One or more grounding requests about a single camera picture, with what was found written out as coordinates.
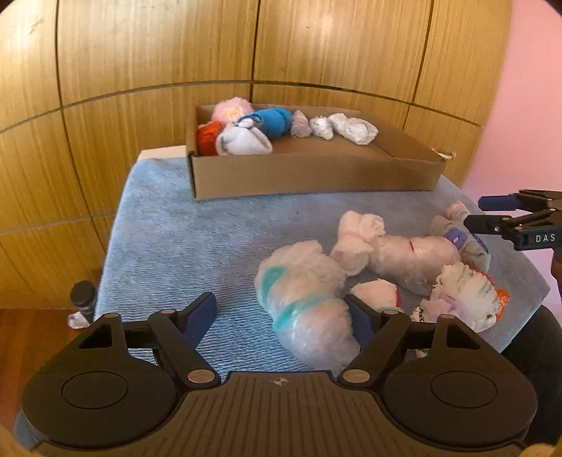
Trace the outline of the white red-pattern sock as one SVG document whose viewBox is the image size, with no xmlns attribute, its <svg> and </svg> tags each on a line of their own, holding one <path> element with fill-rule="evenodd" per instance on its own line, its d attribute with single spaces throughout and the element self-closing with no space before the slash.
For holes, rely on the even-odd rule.
<svg viewBox="0 0 562 457">
<path fill-rule="evenodd" d="M 351 294 L 375 311 L 401 311 L 401 296 L 397 286 L 384 279 L 376 279 L 355 285 Z"/>
</svg>

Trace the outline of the grey sock blue pattern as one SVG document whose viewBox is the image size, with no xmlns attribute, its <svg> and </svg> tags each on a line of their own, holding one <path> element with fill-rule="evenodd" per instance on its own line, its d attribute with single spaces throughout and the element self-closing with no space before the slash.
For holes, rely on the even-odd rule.
<svg viewBox="0 0 562 457">
<path fill-rule="evenodd" d="M 485 244 L 464 225 L 470 215 L 467 207 L 457 200 L 448 206 L 445 216 L 437 215 L 432 219 L 429 234 L 448 239 L 455 245 L 464 264 L 487 273 L 491 264 L 491 253 Z"/>
</svg>

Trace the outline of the pale pink long sock roll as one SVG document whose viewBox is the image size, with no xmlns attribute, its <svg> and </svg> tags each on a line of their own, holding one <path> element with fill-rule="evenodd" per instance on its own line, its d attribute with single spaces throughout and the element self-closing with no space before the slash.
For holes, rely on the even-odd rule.
<svg viewBox="0 0 562 457">
<path fill-rule="evenodd" d="M 460 262 L 453 243 L 440 236 L 383 235 L 372 239 L 369 266 L 382 279 L 428 296 L 444 266 Z"/>
</svg>

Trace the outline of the orange sock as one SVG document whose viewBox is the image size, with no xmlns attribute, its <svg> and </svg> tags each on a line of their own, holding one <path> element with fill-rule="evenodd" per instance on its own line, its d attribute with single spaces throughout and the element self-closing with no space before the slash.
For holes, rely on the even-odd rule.
<svg viewBox="0 0 562 457">
<path fill-rule="evenodd" d="M 504 313 L 505 313 L 505 309 L 507 308 L 507 305 L 509 304 L 509 302 L 511 300 L 511 294 L 506 289 L 498 289 L 494 285 L 494 281 L 491 279 L 491 276 L 489 276 L 484 271 L 480 271 L 480 274 L 482 274 L 486 277 L 486 279 L 494 287 L 494 290 L 496 292 L 499 305 L 498 305 L 498 312 L 495 313 L 495 318 L 496 318 L 496 321 L 499 322 L 499 321 L 502 320 L 502 318 L 504 316 Z"/>
<path fill-rule="evenodd" d="M 219 121 L 210 121 L 200 125 L 197 129 L 195 140 L 197 151 L 201 156 L 216 156 L 216 139 L 223 130 Z"/>
</svg>

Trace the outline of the fluffy white lilac sock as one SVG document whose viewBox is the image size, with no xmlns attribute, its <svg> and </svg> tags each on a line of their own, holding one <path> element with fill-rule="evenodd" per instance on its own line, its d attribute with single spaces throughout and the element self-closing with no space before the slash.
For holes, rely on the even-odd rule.
<svg viewBox="0 0 562 457">
<path fill-rule="evenodd" d="M 444 266 L 435 279 L 431 294 L 411 314 L 412 321 L 435 323 L 444 314 L 460 319 L 474 332 L 494 326 L 498 298 L 494 287 L 480 274 L 463 263 Z"/>
</svg>

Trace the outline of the fluffy white teal-band sock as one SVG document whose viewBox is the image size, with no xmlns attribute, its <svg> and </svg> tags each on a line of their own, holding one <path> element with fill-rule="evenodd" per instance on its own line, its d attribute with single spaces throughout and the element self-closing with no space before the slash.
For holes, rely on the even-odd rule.
<svg viewBox="0 0 562 457">
<path fill-rule="evenodd" d="M 281 346 L 317 371 L 337 374 L 360 351 L 341 296 L 345 280 L 345 271 L 316 240 L 275 250 L 254 278 L 258 303 Z"/>
</svg>

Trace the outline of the white pink knotted sock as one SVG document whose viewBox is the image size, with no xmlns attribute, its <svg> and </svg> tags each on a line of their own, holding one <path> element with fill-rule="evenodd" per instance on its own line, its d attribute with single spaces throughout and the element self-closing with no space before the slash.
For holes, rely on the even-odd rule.
<svg viewBox="0 0 562 457">
<path fill-rule="evenodd" d="M 347 276 L 356 276 L 368 265 L 372 240 L 385 234 L 382 217 L 347 211 L 340 219 L 337 240 L 329 257 L 342 267 Z"/>
</svg>

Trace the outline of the white long sock roll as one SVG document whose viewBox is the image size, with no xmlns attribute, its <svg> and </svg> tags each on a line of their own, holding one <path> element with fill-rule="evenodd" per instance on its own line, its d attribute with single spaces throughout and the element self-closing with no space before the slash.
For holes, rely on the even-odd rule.
<svg viewBox="0 0 562 457">
<path fill-rule="evenodd" d="M 337 134 L 359 146 L 369 145 L 379 133 L 379 129 L 370 122 L 348 117 L 344 113 L 332 114 L 328 119 Z"/>
</svg>

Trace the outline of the brown cardboard box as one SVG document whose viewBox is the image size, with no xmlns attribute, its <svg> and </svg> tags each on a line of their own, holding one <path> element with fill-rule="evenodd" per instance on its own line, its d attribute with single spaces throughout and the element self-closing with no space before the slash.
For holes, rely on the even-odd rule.
<svg viewBox="0 0 562 457">
<path fill-rule="evenodd" d="M 378 136 L 366 146 L 340 135 L 273 140 L 267 155 L 202 156 L 197 128 L 210 121 L 213 105 L 190 109 L 186 147 L 191 190 L 196 200 L 253 195 L 344 191 L 432 191 L 445 160 L 381 116 L 356 109 L 300 106 L 309 118 L 342 112 L 370 122 Z"/>
</svg>

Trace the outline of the orange sock in box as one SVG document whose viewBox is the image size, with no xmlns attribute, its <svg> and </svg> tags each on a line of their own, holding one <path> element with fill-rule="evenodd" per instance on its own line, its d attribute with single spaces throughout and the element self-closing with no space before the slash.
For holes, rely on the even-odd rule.
<svg viewBox="0 0 562 457">
<path fill-rule="evenodd" d="M 219 121 L 210 121 L 200 125 L 197 129 L 195 140 L 197 151 L 201 156 L 216 156 L 216 139 L 223 130 Z"/>
</svg>

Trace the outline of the white blue sock bundle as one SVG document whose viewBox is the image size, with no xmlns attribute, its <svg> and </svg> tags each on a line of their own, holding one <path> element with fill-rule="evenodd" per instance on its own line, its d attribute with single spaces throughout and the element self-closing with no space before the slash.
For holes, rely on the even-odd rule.
<svg viewBox="0 0 562 457">
<path fill-rule="evenodd" d="M 273 145 L 259 124 L 246 118 L 227 125 L 217 136 L 215 149 L 219 156 L 268 155 L 273 152 Z"/>
</svg>

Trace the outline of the white patterned small sock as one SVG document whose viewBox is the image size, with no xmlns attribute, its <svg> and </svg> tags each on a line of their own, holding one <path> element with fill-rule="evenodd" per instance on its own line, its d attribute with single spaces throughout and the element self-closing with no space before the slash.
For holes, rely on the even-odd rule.
<svg viewBox="0 0 562 457">
<path fill-rule="evenodd" d="M 332 140 L 334 136 L 332 122 L 325 116 L 314 116 L 311 118 L 309 120 L 309 128 L 313 136 L 327 141 Z"/>
</svg>

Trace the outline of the lilac sock roll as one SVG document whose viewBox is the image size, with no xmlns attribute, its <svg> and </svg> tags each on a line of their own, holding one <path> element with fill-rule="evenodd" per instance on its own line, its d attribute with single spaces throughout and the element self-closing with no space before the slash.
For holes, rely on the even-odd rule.
<svg viewBox="0 0 562 457">
<path fill-rule="evenodd" d="M 289 134 L 294 138 L 307 138 L 312 135 L 309 119 L 300 109 L 293 112 Z"/>
</svg>

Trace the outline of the fluffy pink sock ball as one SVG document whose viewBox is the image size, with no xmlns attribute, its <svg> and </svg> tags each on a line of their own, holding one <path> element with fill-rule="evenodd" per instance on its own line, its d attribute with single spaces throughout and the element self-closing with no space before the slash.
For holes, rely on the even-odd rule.
<svg viewBox="0 0 562 457">
<path fill-rule="evenodd" d="M 254 112 L 254 109 L 248 100 L 242 97 L 233 97 L 216 104 L 211 119 L 223 125 L 233 124 L 252 112 Z"/>
</svg>

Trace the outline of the blue ribbed sock roll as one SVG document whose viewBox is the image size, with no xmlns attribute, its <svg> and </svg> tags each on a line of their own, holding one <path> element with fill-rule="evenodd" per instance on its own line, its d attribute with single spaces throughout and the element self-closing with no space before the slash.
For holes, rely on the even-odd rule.
<svg viewBox="0 0 562 457">
<path fill-rule="evenodd" d="M 246 114 L 236 124 L 242 128 L 257 128 L 269 140 L 274 140 L 289 132 L 292 120 L 293 114 L 288 109 L 273 107 Z"/>
</svg>

